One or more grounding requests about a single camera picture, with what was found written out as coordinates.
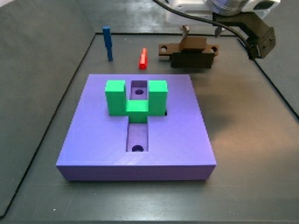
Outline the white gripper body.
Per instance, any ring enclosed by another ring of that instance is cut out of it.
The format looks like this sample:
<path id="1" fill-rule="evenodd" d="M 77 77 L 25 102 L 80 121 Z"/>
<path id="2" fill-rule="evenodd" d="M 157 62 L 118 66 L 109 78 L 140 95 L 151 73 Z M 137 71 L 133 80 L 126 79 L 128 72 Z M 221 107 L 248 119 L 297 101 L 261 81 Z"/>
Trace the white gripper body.
<path id="1" fill-rule="evenodd" d="M 241 12 L 255 12 L 264 18 L 280 0 L 168 0 L 168 6 L 183 14 L 211 19 L 212 14 L 231 17 Z"/>

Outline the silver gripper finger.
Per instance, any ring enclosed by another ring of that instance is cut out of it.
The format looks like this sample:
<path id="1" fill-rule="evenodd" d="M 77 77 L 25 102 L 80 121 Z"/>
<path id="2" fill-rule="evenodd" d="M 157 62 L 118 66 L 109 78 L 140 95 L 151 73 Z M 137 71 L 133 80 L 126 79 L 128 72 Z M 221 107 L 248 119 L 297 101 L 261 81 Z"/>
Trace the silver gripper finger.
<path id="1" fill-rule="evenodd" d="M 180 30 L 181 30 L 181 43 L 187 39 L 188 34 L 189 34 L 189 29 L 191 27 L 188 25 L 181 25 Z"/>
<path id="2" fill-rule="evenodd" d="M 217 38 L 220 36 L 221 32 L 223 32 L 223 28 L 220 26 L 217 26 L 215 29 L 215 38 Z"/>

